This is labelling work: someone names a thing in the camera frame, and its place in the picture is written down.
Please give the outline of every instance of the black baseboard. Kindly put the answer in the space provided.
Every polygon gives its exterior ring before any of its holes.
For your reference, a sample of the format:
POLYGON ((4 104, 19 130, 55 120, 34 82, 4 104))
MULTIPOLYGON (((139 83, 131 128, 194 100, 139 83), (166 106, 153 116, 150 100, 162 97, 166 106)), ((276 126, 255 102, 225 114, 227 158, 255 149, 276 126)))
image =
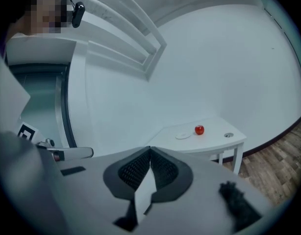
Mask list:
MULTIPOLYGON (((277 142, 279 139, 283 138, 290 131, 292 131, 300 122, 301 122, 301 117, 297 121, 295 121, 295 123, 292 124, 288 129, 286 129, 282 133, 280 133, 278 136, 274 137, 273 139, 269 140, 268 142, 266 142, 266 143, 264 143, 264 144, 262 144, 258 147, 255 147, 255 148, 253 148, 249 151, 244 152, 243 153, 243 158, 245 158, 249 155, 252 155, 252 154, 254 154, 258 151, 261 151, 261 150, 265 149, 266 147, 272 145, 273 143, 277 142)), ((233 161, 233 156, 223 159, 223 163, 228 163, 228 162, 232 162, 232 161, 233 161)))

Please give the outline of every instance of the table leg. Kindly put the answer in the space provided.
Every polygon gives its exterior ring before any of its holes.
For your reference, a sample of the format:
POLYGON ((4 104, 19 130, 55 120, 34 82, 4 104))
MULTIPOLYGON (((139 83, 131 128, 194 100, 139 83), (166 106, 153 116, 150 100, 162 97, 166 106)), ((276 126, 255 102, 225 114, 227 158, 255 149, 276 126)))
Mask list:
POLYGON ((239 174, 241 162, 243 156, 243 143, 237 145, 234 149, 234 157, 233 157, 233 173, 239 174))
POLYGON ((218 154, 218 163, 219 163, 220 165, 223 164, 223 153, 219 153, 219 154, 218 154))

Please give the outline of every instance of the person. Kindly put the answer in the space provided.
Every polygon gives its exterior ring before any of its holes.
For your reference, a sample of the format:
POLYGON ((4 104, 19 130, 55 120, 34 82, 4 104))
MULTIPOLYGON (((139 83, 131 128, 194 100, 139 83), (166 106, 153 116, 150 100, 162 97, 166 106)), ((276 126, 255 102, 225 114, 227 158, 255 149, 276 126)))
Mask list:
POLYGON ((67 0, 27 0, 24 8, 11 19, 10 25, 0 40, 0 54, 6 60, 6 43, 17 33, 26 36, 38 33, 60 33, 72 19, 72 10, 67 0))

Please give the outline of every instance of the red apple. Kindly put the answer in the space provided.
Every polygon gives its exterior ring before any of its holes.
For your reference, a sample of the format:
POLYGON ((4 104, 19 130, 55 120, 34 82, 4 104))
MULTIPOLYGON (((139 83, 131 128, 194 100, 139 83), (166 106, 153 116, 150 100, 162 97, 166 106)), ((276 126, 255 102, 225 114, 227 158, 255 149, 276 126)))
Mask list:
POLYGON ((198 125, 195 127, 195 132, 197 135, 202 135, 204 133, 205 129, 202 125, 198 125))

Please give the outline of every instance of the black mesh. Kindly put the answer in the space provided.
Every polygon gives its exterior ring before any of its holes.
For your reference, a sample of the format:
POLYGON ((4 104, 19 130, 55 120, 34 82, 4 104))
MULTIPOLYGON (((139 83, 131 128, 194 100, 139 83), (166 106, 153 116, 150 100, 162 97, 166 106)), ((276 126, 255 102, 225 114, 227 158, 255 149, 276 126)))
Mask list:
POLYGON ((172 162, 154 151, 151 153, 150 165, 155 176, 157 190, 167 186, 178 176, 178 168, 172 162))
POLYGON ((151 155, 149 151, 122 166, 119 177, 134 190, 137 190, 150 168, 151 155))
POLYGON ((192 170, 186 163, 149 146, 108 166, 103 180, 115 197, 133 200, 150 166, 157 189, 152 194, 152 203, 176 200, 193 181, 192 170))

